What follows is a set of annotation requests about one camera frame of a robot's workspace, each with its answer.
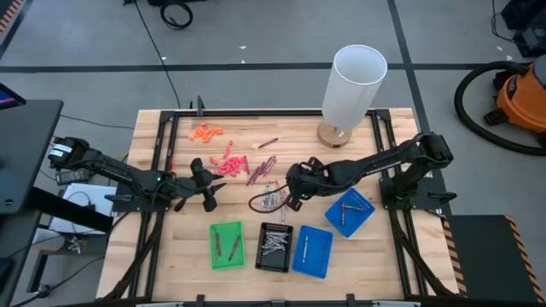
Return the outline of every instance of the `lamp base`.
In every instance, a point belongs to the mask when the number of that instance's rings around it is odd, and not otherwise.
[[[340,148],[344,146],[351,139],[351,135],[351,130],[336,128],[325,121],[322,121],[317,128],[318,140],[330,148]]]

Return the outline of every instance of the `white paper lamp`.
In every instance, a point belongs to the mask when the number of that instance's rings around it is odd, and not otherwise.
[[[351,129],[363,120],[386,75],[385,57],[364,45],[351,45],[335,54],[322,102],[319,140],[332,148],[351,138]]]

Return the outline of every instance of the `black hose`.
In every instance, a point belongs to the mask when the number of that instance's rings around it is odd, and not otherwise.
[[[483,65],[481,68],[475,69],[471,71],[457,86],[457,90],[455,91],[455,111],[457,112],[457,116],[459,116],[459,119],[462,121],[462,123],[467,126],[472,132],[477,134],[478,136],[483,137],[487,141],[500,146],[502,148],[506,148],[508,150],[514,151],[516,153],[520,154],[529,154],[529,155],[535,155],[535,156],[546,156],[546,148],[535,148],[531,146],[522,145],[516,142],[511,142],[505,138],[502,138],[500,136],[497,136],[491,132],[489,132],[487,129],[481,127],[480,125],[476,124],[470,116],[468,116],[467,111],[464,109],[464,106],[462,105],[462,97],[464,95],[464,91],[467,89],[468,85],[479,75],[489,72],[492,70],[502,69],[506,70],[508,72],[514,73],[514,74],[520,74],[524,75],[529,71],[529,67],[525,65],[521,65],[518,63],[514,63],[511,61],[494,61],[489,64]]]
[[[176,23],[174,18],[172,18],[170,16],[167,16],[166,13],[165,13],[165,10],[171,5],[177,5],[177,6],[181,7],[183,10],[185,10],[189,15],[188,22],[181,25],[181,24]],[[186,3],[183,3],[180,0],[171,0],[171,1],[167,1],[167,2],[163,3],[163,5],[161,5],[160,13],[161,13],[161,19],[163,20],[163,22],[165,22],[165,24],[168,27],[170,27],[171,29],[173,29],[173,30],[185,29],[189,25],[191,25],[191,23],[194,21],[194,13],[192,13],[191,9],[189,8],[189,6]]]

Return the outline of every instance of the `black tray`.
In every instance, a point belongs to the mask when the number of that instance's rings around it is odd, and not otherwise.
[[[267,255],[262,255],[262,245],[265,243],[265,231],[285,232],[287,236],[286,251],[278,250]],[[256,253],[256,269],[272,272],[288,273],[290,267],[290,248],[292,246],[293,227],[275,223],[262,223],[259,231],[258,252]]]

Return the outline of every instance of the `yellow and black hazard tape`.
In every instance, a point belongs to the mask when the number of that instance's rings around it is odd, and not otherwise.
[[[9,5],[6,14],[0,19],[0,34],[2,34],[8,27],[9,22],[15,17],[20,6],[23,4],[23,0],[14,0],[11,5]]]
[[[459,293],[466,295],[467,287],[464,285],[464,276],[462,275],[461,264],[459,263],[459,255],[455,249],[455,242],[453,241],[450,223],[445,218],[442,218],[442,224],[444,226],[445,242],[447,244],[447,249],[450,252],[451,265],[453,265],[453,272],[455,272],[455,279],[457,281]]]
[[[510,227],[512,228],[512,232],[514,233],[514,238],[517,242],[518,248],[520,249],[521,259],[523,259],[523,263],[526,266],[529,280],[532,283],[532,288],[537,295],[537,300],[539,303],[544,303],[543,293],[542,291],[540,291],[540,287],[538,286],[537,277],[532,273],[531,261],[529,261],[529,258],[527,257],[526,248],[523,246],[523,241],[521,240],[518,226],[515,224],[515,220],[512,217],[508,215],[505,215],[504,217],[508,220],[508,223],[510,223]]]

